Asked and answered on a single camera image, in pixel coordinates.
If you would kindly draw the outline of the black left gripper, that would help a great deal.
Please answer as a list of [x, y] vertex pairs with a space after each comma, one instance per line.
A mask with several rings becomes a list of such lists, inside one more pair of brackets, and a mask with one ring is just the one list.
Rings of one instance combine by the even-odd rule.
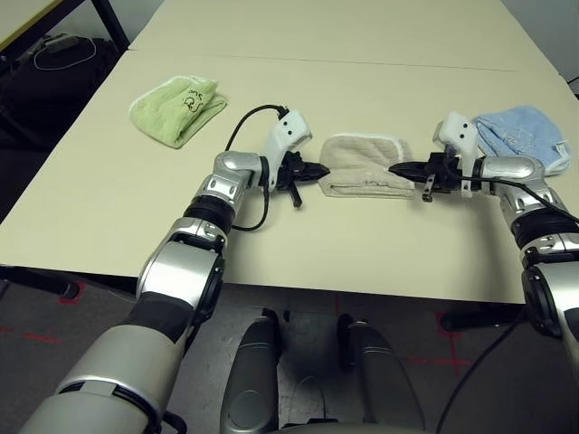
[[329, 169], [320, 163], [304, 162], [299, 152], [287, 152], [278, 170], [276, 189], [287, 192], [294, 208], [302, 205], [298, 183], [319, 180], [329, 174]]

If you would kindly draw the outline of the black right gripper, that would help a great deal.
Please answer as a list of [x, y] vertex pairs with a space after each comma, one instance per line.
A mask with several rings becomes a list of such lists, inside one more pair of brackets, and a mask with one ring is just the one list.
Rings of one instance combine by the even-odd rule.
[[426, 162], [403, 162], [389, 167], [389, 171], [412, 182], [421, 182], [422, 200], [431, 202], [435, 193], [460, 191], [470, 197], [470, 182], [463, 179], [460, 159], [454, 154], [430, 153]]

